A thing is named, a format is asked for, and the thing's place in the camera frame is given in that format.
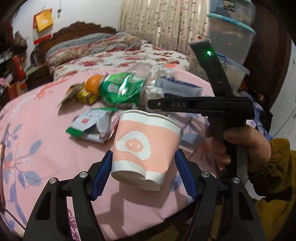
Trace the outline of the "person's right hand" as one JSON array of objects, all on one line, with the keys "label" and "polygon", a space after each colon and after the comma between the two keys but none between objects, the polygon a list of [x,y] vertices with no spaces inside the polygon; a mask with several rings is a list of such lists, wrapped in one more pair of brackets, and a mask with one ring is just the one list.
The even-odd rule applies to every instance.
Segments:
[{"label": "person's right hand", "polygon": [[[231,157],[227,154],[226,146],[214,137],[214,130],[207,126],[206,136],[211,138],[211,148],[214,153],[217,167],[224,171],[231,163]],[[271,146],[269,141],[251,126],[231,128],[224,132],[227,142],[248,148],[248,172],[259,171],[271,158]]]}]

